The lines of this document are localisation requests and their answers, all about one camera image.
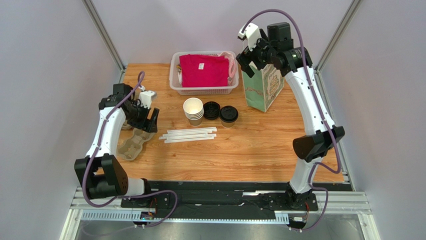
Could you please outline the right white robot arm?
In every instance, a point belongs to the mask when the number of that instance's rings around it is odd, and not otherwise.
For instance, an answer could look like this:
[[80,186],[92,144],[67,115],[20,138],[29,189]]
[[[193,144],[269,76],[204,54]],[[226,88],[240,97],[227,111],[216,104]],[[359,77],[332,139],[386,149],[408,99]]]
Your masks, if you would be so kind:
[[254,104],[255,92],[262,92],[265,98],[269,96],[267,79],[272,77],[277,78],[279,89],[286,81],[295,96],[305,135],[293,140],[297,163],[286,194],[293,202],[306,200],[312,192],[316,163],[345,135],[345,130],[336,126],[327,113],[309,53],[304,47],[294,46],[289,23],[270,24],[266,32],[249,23],[239,30],[238,38],[247,41],[247,46],[236,57],[242,70],[247,103]]

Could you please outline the single paper cup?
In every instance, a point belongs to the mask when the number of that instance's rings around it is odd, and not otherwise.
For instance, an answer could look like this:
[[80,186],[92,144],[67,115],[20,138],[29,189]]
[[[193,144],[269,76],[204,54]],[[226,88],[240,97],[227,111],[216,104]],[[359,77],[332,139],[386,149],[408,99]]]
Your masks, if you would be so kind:
[[222,126],[224,128],[229,129],[229,128],[232,128],[235,125],[235,121],[224,121],[224,120],[221,120],[221,124],[222,124]]

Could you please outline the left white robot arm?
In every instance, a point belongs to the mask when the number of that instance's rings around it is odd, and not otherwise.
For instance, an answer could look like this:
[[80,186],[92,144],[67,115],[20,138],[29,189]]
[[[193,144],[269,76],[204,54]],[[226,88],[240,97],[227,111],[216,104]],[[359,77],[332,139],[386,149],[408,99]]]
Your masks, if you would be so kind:
[[112,94],[98,104],[99,123],[94,140],[74,170],[89,200],[107,197],[140,196],[149,192],[144,178],[130,178],[117,160],[118,141],[124,123],[148,138],[157,133],[158,108],[151,108],[157,93],[140,87],[136,94],[130,85],[113,86]]

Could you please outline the single black lid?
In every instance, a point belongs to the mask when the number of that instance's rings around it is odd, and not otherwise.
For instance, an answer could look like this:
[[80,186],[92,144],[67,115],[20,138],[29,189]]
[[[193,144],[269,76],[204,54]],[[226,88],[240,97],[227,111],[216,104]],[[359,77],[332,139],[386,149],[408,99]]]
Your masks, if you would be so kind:
[[239,112],[234,106],[227,105],[220,109],[219,117],[225,123],[233,123],[238,119]]

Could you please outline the green paper gift bag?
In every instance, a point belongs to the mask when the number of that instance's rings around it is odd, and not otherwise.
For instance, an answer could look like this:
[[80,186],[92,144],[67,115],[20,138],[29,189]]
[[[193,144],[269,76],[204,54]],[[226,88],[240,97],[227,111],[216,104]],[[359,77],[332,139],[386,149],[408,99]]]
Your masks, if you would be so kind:
[[242,72],[246,104],[265,113],[284,89],[286,80],[272,64],[258,70],[251,62],[249,67],[254,72],[252,77]]

